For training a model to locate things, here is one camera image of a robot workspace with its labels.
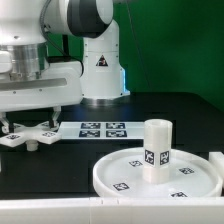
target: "green backdrop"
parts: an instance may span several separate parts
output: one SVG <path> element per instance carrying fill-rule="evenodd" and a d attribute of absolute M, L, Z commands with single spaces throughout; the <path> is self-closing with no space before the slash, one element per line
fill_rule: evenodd
<path fill-rule="evenodd" d="M 224 0 L 136 0 L 129 8 L 136 38 L 127 6 L 114 10 L 127 88 L 196 93 L 224 111 Z M 59 35 L 52 38 L 60 44 Z M 82 58 L 82 39 L 69 42 Z"/>

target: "round plate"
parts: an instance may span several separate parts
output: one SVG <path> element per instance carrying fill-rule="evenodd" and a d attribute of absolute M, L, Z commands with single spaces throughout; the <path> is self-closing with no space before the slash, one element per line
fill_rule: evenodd
<path fill-rule="evenodd" d="M 100 159 L 93 169 L 93 185 L 102 197 L 220 196 L 222 179 L 201 157 L 171 150 L 170 179 L 150 184 L 143 179 L 143 148 L 130 148 Z"/>

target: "warning label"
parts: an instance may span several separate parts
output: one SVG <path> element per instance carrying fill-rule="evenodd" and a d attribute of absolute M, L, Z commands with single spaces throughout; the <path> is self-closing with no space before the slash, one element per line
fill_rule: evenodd
<path fill-rule="evenodd" d="M 97 62 L 96 66 L 108 66 L 106 59 L 102 55 L 100 60 Z"/>

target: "black tabletop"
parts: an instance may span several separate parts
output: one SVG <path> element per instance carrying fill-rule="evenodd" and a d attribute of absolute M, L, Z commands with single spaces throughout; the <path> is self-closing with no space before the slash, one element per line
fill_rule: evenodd
<path fill-rule="evenodd" d="M 49 119 L 51 109 L 13 112 L 12 122 L 35 125 Z M 173 122 L 172 148 L 207 156 L 224 149 L 224 113 L 191 93 L 133 93 L 109 107 L 63 107 L 60 121 Z M 142 140 L 61 140 L 27 152 L 25 145 L 0 146 L 0 199 L 96 196 L 92 169 L 104 155 L 141 147 Z"/>

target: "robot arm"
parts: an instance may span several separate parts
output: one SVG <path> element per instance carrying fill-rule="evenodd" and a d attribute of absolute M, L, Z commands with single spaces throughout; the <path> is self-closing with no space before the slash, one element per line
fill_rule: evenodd
<path fill-rule="evenodd" d="M 0 138 L 0 144 L 15 147 L 28 142 L 34 148 L 37 141 L 51 144 L 60 139 L 49 132 L 58 127 L 60 107 L 82 100 L 81 67 L 76 62 L 49 65 L 41 26 L 52 33 L 97 37 L 112 21 L 113 2 L 7 0 L 0 4 L 0 121 L 4 133 L 16 133 Z M 13 125 L 6 119 L 10 111 L 46 107 L 54 108 L 52 122 L 36 127 Z"/>
<path fill-rule="evenodd" d="M 51 33 L 78 37 L 98 37 L 112 22 L 111 0 L 53 0 L 50 2 L 45 26 Z"/>

